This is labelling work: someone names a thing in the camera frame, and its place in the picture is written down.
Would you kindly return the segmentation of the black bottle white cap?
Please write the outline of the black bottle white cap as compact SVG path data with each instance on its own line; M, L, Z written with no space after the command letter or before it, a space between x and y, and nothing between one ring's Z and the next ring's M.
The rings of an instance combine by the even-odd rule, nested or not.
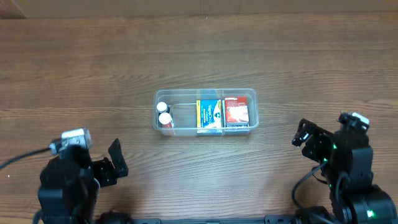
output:
M169 113L170 107L167 103L160 101L156 105L156 110L158 111L159 114Z

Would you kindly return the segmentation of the blue yellow VapoDrops box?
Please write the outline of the blue yellow VapoDrops box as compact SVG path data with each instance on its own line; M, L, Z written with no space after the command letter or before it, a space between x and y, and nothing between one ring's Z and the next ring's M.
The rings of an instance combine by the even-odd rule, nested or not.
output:
M197 128L220 128L221 100L197 100Z

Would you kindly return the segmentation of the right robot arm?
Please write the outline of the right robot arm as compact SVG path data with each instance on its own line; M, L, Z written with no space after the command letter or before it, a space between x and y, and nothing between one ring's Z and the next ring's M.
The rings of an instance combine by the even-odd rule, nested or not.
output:
M317 171L330 189L333 211L325 207L298 207L291 223L397 223L393 199L373 184L373 149L367 131L369 120L357 113L342 113L340 129L331 133L302 119L292 144L318 165L294 186L297 189Z

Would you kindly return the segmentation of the red orange medicine box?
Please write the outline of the red orange medicine box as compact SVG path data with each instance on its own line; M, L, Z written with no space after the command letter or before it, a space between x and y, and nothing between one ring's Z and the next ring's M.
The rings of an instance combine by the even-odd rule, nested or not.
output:
M248 99L246 96L234 96L224 99L226 126L247 126L249 124Z

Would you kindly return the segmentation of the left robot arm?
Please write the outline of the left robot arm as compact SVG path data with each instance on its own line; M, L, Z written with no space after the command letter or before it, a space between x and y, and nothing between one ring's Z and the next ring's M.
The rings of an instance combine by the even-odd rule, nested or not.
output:
M101 188L128 176L119 139L108 149L111 156L93 161L89 149L70 144L51 159L40 173L38 200L41 209L33 223L94 223L93 214Z

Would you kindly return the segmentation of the orange tube white cap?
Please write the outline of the orange tube white cap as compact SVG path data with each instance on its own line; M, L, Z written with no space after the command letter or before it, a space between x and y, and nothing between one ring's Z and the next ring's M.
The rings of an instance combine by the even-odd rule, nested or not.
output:
M162 134L166 136L173 136L174 132L174 122L169 113L161 113L159 115L159 123L161 125Z

